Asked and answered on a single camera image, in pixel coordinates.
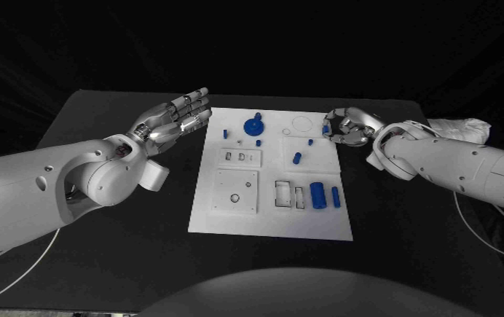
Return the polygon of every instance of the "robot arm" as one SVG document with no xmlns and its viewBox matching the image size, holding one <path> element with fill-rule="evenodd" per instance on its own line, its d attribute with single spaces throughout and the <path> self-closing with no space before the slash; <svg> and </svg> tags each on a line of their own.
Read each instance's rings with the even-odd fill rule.
<svg viewBox="0 0 504 317">
<path fill-rule="evenodd" d="M 159 190 L 168 169 L 149 157 L 207 124 L 205 94 L 152 107 L 123 135 L 0 157 L 0 254 L 121 203 L 138 184 Z"/>
<path fill-rule="evenodd" d="M 344 117 L 331 132 L 331 120 Z M 355 108 L 334 109 L 324 119 L 324 137 L 348 146 L 373 141 L 367 162 L 403 180 L 417 174 L 433 184 L 496 206 L 504 206 L 504 151 L 442 138 L 413 121 L 387 125 Z"/>
</svg>

